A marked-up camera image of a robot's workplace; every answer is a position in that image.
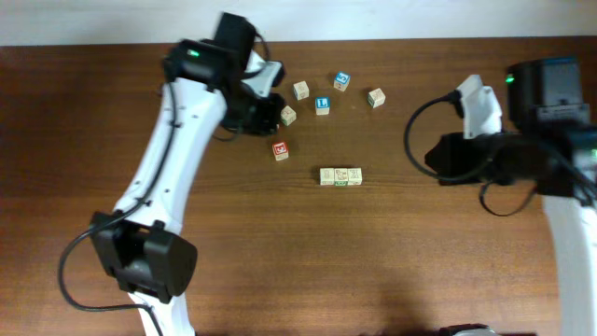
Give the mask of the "blue-sided wooden block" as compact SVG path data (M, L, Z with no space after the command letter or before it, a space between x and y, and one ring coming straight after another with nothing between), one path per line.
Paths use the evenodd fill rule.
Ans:
M320 185L321 186L333 186L335 184L335 175L333 168L321 168L320 173Z

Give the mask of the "green V wooden block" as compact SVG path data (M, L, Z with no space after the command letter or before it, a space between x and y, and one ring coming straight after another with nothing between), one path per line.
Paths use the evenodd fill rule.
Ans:
M347 168L334 169L334 185L336 187L347 186L349 182L349 175Z

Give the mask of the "K wooden block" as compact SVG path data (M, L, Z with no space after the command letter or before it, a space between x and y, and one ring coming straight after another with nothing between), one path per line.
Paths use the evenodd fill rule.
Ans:
M363 182L363 175L361 168L349 168L348 172L348 185L359 186Z

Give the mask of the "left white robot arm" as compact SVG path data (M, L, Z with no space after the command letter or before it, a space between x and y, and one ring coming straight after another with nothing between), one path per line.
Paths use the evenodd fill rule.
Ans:
M131 184L112 213L95 213L90 238L106 274L132 299L147 335L192 335L186 290L197 248L181 237L187 197L215 129L276 132L285 103L273 88L280 76L240 82L227 97L179 77L163 86L160 113Z

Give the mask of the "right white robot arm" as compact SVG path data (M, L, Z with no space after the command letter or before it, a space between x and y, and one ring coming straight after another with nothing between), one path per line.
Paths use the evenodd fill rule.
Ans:
M446 96L463 120L424 157L445 185L534 182L554 244L563 335L596 332L596 126L583 99L574 58L517 63L507 69L502 125L493 89L469 76Z

